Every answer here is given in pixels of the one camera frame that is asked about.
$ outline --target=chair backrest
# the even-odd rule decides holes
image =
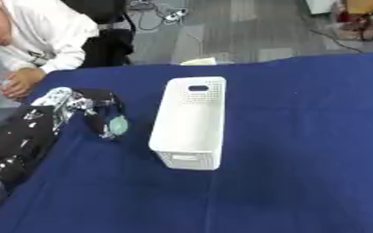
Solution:
[[[88,15],[98,24],[109,24],[123,17],[127,0],[62,0],[72,9]]]

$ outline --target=basket handle hole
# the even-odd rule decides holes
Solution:
[[[209,87],[208,86],[190,86],[188,89],[189,89],[189,91],[193,91],[193,92],[207,91],[207,90],[209,90]]]

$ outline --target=human hand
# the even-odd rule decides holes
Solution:
[[[31,89],[39,83],[46,73],[40,68],[22,68],[15,72],[8,73],[0,91],[11,99],[18,99],[28,96]]]

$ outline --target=sleeve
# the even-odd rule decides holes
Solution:
[[[82,46],[89,37],[98,35],[97,24],[60,0],[36,2],[36,9],[33,8],[36,32],[55,54],[41,68],[49,73],[80,67],[86,56]]]

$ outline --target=white shirt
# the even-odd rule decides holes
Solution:
[[[60,0],[3,0],[2,7],[10,16],[13,42],[0,46],[0,59],[10,71],[78,68],[85,60],[82,45],[99,33],[94,21]]]

